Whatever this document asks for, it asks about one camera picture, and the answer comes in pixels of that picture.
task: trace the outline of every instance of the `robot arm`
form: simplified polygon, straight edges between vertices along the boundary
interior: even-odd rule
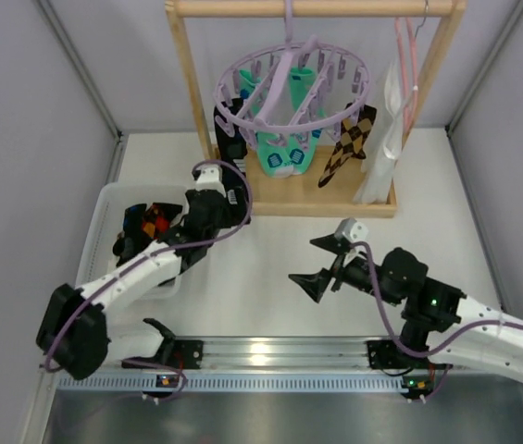
[[[361,223],[344,220],[334,234],[310,241],[337,255],[331,268],[314,275],[290,275],[290,279],[315,302],[320,302],[332,280],[333,291],[346,284],[374,295],[394,342],[381,349],[393,353],[395,362],[407,367],[424,363],[466,366],[523,383],[522,320],[428,277],[428,267],[401,248],[388,253],[382,265],[372,263],[371,267],[371,252],[362,255],[355,246],[366,235]],[[398,338],[386,319],[383,302],[405,303],[401,313],[405,324]]]
[[[130,357],[165,363],[174,335],[155,319],[144,319],[131,329],[109,324],[148,290],[203,259],[221,229],[248,218],[244,189],[226,193],[218,166],[204,166],[195,178],[177,226],[108,275],[76,289],[64,284],[54,291],[36,339],[47,362],[53,358],[76,379]]]

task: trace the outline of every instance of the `hanger hook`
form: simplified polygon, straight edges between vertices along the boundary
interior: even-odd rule
[[[430,12],[430,0],[426,0],[426,5],[424,6],[424,19],[421,20],[421,23],[419,23],[419,26],[416,29],[416,35],[414,36],[414,39],[417,38],[417,35],[419,34],[419,30],[421,30],[424,25],[426,24],[426,20],[428,19],[428,14]]]
[[[293,36],[293,8],[292,8],[292,1],[293,0],[284,0],[286,5],[286,46],[290,47],[290,43],[292,42],[292,36]]]

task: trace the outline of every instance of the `plastic basket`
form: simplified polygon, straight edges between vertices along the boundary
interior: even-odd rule
[[[122,231],[126,208],[135,204],[161,202],[186,205],[187,189],[177,185],[110,183],[98,196],[93,220],[86,236],[76,286],[91,282],[112,272],[116,268],[117,257],[112,248],[118,234]],[[174,281],[154,287],[147,291],[144,299],[166,299],[174,295],[181,283],[178,276]]]

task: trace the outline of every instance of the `pink strap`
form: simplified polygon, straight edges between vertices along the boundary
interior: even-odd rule
[[[409,39],[409,49],[411,58],[411,74],[413,77],[413,100],[410,102],[411,110],[409,105],[403,111],[405,132],[409,130],[413,119],[415,118],[417,110],[417,45],[416,39],[413,33],[413,24],[410,18],[405,19],[405,26],[407,28],[407,36]],[[394,20],[395,33],[397,34],[397,47],[399,48],[399,60],[401,61],[401,78],[403,86],[403,97],[405,98],[410,94],[409,92],[409,78],[407,77],[407,64],[405,63],[405,49],[403,48],[403,35],[401,34],[401,20],[396,18]]]

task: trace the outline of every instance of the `wooden frame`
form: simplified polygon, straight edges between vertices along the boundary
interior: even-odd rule
[[[293,14],[295,17],[423,17],[425,5],[425,0],[293,0]],[[419,72],[415,120],[428,98],[466,6],[466,0],[429,0],[428,17],[440,17],[441,20]],[[205,111],[184,18],[284,17],[284,1],[167,0],[166,11],[183,76],[189,89],[199,141],[205,158],[215,158],[216,150],[210,141],[205,122]],[[404,145],[415,120],[404,134]],[[326,149],[332,150],[332,147],[319,147],[315,156],[328,156]],[[358,175],[359,168],[355,168],[354,174],[345,174],[346,168],[343,167],[327,187],[320,189],[317,187],[317,181],[322,168],[320,171],[313,171],[311,166],[301,176],[271,179],[263,174],[254,156],[247,155],[246,162],[247,176],[254,190],[256,215],[392,217],[397,209],[394,186],[391,186],[387,203],[363,205],[351,201],[363,180],[363,177]]]

